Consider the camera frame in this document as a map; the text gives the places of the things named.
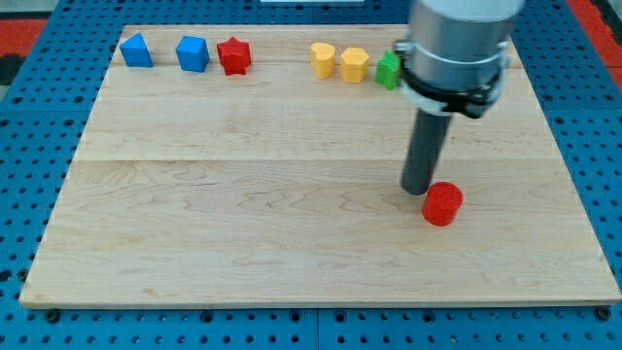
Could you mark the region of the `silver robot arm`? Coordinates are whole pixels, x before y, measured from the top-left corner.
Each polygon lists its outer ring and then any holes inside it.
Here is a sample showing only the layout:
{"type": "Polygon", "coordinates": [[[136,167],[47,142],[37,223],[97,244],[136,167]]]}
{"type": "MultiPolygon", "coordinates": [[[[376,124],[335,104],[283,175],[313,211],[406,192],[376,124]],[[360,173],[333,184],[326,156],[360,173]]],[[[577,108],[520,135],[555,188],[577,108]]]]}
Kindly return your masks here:
{"type": "Polygon", "coordinates": [[[403,95],[435,116],[482,117],[501,95],[524,0],[415,0],[395,42],[403,95]]]}

